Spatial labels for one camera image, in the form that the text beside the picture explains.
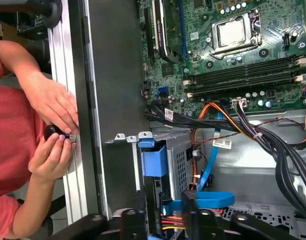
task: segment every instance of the white label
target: white label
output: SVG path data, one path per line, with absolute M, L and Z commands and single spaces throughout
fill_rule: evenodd
M 191 41 L 192 40 L 197 40 L 197 39 L 199 39 L 198 32 L 196 31 L 196 32 L 191 33 Z
M 172 122 L 174 118 L 174 112 L 165 108 L 165 119 Z
M 213 141 L 213 146 L 223 149 L 232 149 L 232 141 L 224 138 L 216 139 Z

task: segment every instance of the cable tie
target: cable tie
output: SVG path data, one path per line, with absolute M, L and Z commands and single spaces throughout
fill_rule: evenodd
M 253 139 L 260 138 L 260 137 L 262 137 L 262 136 L 263 136 L 263 134 L 262 134 L 261 132 L 258 132 L 257 134 L 255 134 L 255 135 L 253 136 Z

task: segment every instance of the finger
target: finger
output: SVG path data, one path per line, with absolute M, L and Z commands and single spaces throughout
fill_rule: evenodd
M 76 129 L 72 129 L 72 131 L 77 130 L 77 126 L 78 126 L 78 115 L 76 112 L 76 107 L 74 107 L 69 100 L 65 97 L 65 96 L 58 96 L 57 98 L 58 103 L 68 112 L 68 114 L 70 115 L 70 117 L 73 119 L 75 125 L 76 125 Z
M 47 141 L 42 137 L 39 145 L 34 154 L 34 158 L 32 159 L 36 167 L 42 165 L 48 156 L 50 155 L 54 145 L 56 144 L 57 140 L 59 139 L 59 135 L 57 133 L 53 133 Z
M 66 100 L 70 102 L 70 104 L 73 106 L 75 109 L 75 112 L 77 112 L 77 102 L 76 102 L 76 97 L 73 94 L 68 93 L 67 91 L 63 92 L 63 96 Z
M 61 129 L 63 132 L 66 132 L 65 130 L 69 130 L 68 132 L 66 132 L 67 134 L 71 132 L 70 127 L 59 117 L 59 115 L 51 107 L 45 109 L 43 113 L 48 119 L 51 120 L 51 122 L 55 126 Z
M 68 168 L 70 159 L 71 159 L 71 154 L 74 151 L 74 146 L 71 143 L 70 139 L 65 139 L 64 141 L 64 146 L 63 146 L 63 151 L 60 157 L 60 161 L 56 168 L 54 169 L 55 171 L 65 171 Z
M 63 108 L 58 101 L 50 103 L 49 107 L 54 112 L 56 112 L 57 116 L 59 116 L 61 118 L 61 120 L 71 129 L 72 132 L 77 130 L 77 126 L 74 123 L 74 120 L 71 118 L 68 111 L 65 108 Z
M 50 152 L 48 158 L 41 166 L 40 170 L 44 172 L 51 172 L 53 171 L 56 166 L 59 164 L 61 159 L 61 155 L 63 152 L 63 145 L 64 145 L 65 136 L 60 135 L 58 140 L 56 141 L 52 151 Z

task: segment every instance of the gray metal panel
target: gray metal panel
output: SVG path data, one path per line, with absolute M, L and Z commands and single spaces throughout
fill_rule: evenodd
M 149 129 L 141 96 L 143 64 L 138 9 L 135 1 L 85 0 L 91 95 L 94 96 L 95 135 L 103 212 L 131 207 L 135 197 L 131 144 L 103 145 L 119 133 L 134 135 Z
M 253 124 L 260 124 L 269 119 L 288 117 L 303 123 L 304 110 L 287 113 L 267 114 L 249 117 Z M 305 138 L 305 133 L 297 125 L 289 122 L 275 122 L 265 125 L 288 143 L 299 143 Z M 204 139 L 213 137 L 213 130 L 204 131 Z M 221 136 L 231 134 L 221 131 Z M 256 142 L 250 141 L 239 134 L 228 138 L 232 141 L 232 149 L 220 148 L 213 173 L 215 191 L 233 192 L 237 201 L 266 203 L 273 205 L 290 205 L 281 194 L 275 179 L 276 163 L 271 155 L 266 153 Z M 212 142 L 205 144 L 206 157 L 210 155 Z M 299 153 L 306 159 L 305 151 Z

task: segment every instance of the blue pcie slot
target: blue pcie slot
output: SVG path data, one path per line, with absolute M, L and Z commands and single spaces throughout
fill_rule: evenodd
M 180 19 L 180 24 L 181 24 L 181 34 L 182 34 L 182 52 L 183 52 L 184 59 L 187 60 L 188 57 L 187 57 L 187 43 L 186 43 L 183 0 L 178 0 L 178 6 L 179 6 L 179 19 Z

